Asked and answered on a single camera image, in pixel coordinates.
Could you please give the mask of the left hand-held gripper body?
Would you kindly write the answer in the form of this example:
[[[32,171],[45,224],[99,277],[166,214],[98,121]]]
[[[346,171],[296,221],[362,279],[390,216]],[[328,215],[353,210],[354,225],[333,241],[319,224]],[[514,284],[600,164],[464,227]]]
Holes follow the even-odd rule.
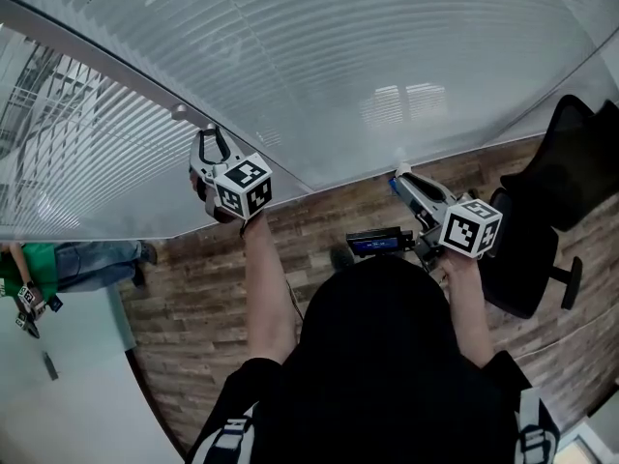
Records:
[[[193,154],[191,169],[200,181],[206,213],[215,220],[250,220],[272,200],[273,171],[258,153],[231,164],[205,163]]]

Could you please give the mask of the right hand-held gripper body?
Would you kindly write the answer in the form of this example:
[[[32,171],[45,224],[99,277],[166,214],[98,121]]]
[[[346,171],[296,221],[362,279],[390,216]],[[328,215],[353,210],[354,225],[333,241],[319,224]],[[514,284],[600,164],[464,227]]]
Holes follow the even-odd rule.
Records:
[[[425,267],[433,267],[445,249],[477,259],[490,250],[503,214],[481,199],[448,206],[437,223],[419,234],[413,248]]]

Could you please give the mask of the white slatted window blinds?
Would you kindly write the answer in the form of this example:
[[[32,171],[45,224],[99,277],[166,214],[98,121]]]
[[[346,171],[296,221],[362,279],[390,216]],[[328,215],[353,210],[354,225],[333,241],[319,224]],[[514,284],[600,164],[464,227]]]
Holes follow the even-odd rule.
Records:
[[[619,102],[619,0],[17,0],[321,188]]]
[[[195,127],[0,25],[0,238],[170,238],[209,226]]]

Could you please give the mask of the person's right forearm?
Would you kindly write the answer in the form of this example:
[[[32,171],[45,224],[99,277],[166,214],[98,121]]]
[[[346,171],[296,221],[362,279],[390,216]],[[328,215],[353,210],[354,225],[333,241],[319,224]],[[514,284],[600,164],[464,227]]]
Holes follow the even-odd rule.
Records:
[[[451,319],[460,353],[478,367],[494,356],[485,298],[475,259],[447,250],[441,259],[449,291]]]

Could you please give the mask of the person's left forearm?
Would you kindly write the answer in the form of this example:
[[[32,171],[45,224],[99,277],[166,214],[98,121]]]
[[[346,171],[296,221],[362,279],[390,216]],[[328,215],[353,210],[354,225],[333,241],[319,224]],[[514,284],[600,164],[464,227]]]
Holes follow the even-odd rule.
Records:
[[[296,309],[264,214],[245,227],[244,242],[249,354],[282,364],[297,345]]]

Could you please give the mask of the person's left hand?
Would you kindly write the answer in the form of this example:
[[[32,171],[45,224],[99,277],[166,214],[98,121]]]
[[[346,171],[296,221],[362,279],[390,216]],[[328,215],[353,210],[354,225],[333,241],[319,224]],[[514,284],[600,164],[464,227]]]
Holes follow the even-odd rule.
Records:
[[[204,210],[209,217],[224,224],[239,219],[238,216],[223,207],[218,191],[214,187],[207,185],[193,169],[189,173],[192,189],[203,202]]]

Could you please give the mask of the blue chest-mounted device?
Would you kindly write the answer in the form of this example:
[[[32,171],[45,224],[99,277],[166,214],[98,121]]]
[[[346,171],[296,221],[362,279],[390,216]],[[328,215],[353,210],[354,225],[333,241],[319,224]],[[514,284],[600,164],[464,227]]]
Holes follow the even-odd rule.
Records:
[[[347,233],[345,240],[352,253],[361,258],[406,252],[415,247],[413,232],[402,231],[399,226]]]

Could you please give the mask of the black mesh office chair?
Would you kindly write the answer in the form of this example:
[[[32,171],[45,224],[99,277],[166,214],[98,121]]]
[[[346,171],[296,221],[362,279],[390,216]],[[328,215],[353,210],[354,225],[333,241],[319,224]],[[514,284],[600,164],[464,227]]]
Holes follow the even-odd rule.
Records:
[[[554,264],[559,233],[568,232],[619,193],[619,106],[592,110],[566,95],[543,140],[519,172],[503,175],[490,198],[503,220],[494,248],[479,262],[485,298],[522,319],[536,312],[550,280],[565,286],[561,306],[574,307],[583,263]]]

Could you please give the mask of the person's dark left shoe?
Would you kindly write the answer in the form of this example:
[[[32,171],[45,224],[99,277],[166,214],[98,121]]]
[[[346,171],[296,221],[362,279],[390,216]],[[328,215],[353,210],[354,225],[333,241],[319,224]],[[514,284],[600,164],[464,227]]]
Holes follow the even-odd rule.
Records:
[[[355,264],[355,259],[347,246],[332,246],[329,250],[330,261],[336,272],[345,270]]]

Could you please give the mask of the person's black clothing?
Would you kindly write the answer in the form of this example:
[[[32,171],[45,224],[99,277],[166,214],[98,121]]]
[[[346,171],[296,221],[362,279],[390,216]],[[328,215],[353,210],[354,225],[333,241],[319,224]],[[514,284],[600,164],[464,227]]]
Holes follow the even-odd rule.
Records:
[[[320,286],[284,363],[227,378],[185,464],[551,464],[559,440],[513,358],[466,359],[439,285],[383,256]]]

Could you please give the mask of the grey window frame post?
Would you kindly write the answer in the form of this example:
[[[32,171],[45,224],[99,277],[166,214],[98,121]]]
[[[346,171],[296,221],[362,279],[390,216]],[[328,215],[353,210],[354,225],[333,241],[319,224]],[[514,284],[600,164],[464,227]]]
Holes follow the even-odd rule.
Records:
[[[170,183],[179,194],[189,176],[192,138],[210,118],[126,61],[18,0],[0,0],[0,21],[99,73],[108,90],[85,82],[82,115],[64,118],[73,131],[72,145],[52,156],[49,185],[66,200],[109,201],[153,184],[163,194]],[[171,117],[176,104],[188,108],[184,120]]]

